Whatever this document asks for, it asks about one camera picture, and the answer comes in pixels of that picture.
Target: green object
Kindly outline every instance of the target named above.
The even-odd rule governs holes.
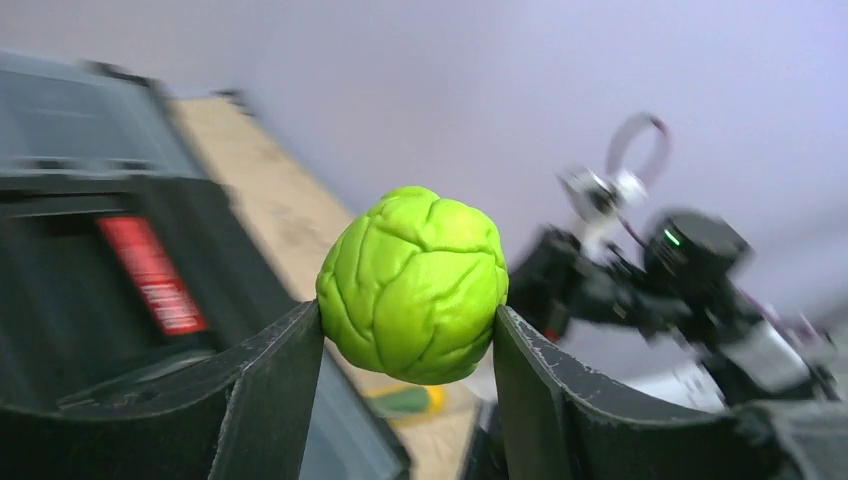
[[[430,392],[420,386],[385,393],[368,399],[371,408],[383,418],[398,418],[430,410]]]
[[[508,283],[489,217],[426,188],[403,187],[336,240],[316,291],[324,334],[350,363],[437,385],[477,367]]]

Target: sticker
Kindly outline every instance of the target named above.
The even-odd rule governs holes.
[[[105,217],[98,219],[97,224],[166,335],[186,335],[207,329],[147,220]]]

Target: green ball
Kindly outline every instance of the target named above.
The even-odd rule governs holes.
[[[508,284],[489,217],[402,187],[336,240],[316,290],[324,334],[351,364],[437,385],[477,368]]]

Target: cable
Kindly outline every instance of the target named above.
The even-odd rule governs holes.
[[[637,113],[618,127],[607,149],[607,175],[615,175],[623,168],[627,148],[639,134],[649,128],[657,129],[659,135],[653,153],[642,169],[636,173],[636,177],[645,188],[649,188],[656,182],[668,164],[671,154],[671,132],[665,122],[651,113]]]

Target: green led light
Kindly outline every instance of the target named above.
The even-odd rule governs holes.
[[[665,238],[667,238],[667,239],[668,239],[668,241],[670,241],[671,243],[673,243],[675,247],[679,247],[679,246],[680,246],[680,240],[678,240],[678,239],[677,239],[677,237],[675,237],[675,236],[674,236],[674,234],[672,234],[672,233],[671,233],[671,232],[669,232],[668,230],[664,230],[664,233],[665,233]]]

